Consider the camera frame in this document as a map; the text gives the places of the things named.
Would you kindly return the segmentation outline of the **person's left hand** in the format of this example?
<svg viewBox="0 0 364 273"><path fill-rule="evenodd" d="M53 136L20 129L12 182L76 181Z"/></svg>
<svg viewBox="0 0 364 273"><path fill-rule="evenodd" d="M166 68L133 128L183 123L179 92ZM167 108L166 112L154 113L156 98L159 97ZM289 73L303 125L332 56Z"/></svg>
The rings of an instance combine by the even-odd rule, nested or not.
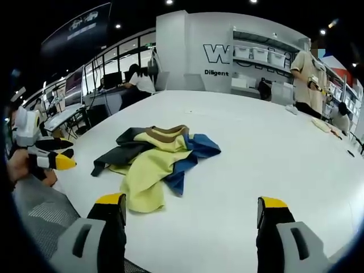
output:
<svg viewBox="0 0 364 273"><path fill-rule="evenodd" d="M16 150L7 161L7 173L13 185L18 180L25 179L29 174L34 175L44 185L52 187L57 182L57 176L52 169L33 168L29 165L29 154L25 149Z"/></svg>

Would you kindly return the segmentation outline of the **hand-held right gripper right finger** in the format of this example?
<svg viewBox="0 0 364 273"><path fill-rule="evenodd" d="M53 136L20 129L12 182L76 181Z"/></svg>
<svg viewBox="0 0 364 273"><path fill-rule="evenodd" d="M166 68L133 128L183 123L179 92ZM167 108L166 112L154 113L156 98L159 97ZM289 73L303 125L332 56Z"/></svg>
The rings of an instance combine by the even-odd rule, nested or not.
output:
<svg viewBox="0 0 364 273"><path fill-rule="evenodd" d="M258 198L257 230L258 272L328 272L322 240L282 200Z"/></svg>

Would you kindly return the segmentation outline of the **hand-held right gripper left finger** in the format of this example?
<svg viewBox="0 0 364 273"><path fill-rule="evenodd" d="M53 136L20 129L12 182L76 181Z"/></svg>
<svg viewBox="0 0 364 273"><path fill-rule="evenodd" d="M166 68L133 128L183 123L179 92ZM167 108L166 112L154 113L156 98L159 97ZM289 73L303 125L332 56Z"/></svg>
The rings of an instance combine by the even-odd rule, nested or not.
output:
<svg viewBox="0 0 364 273"><path fill-rule="evenodd" d="M124 272L126 195L100 197L86 218L59 237L50 263L56 272Z"/></svg>

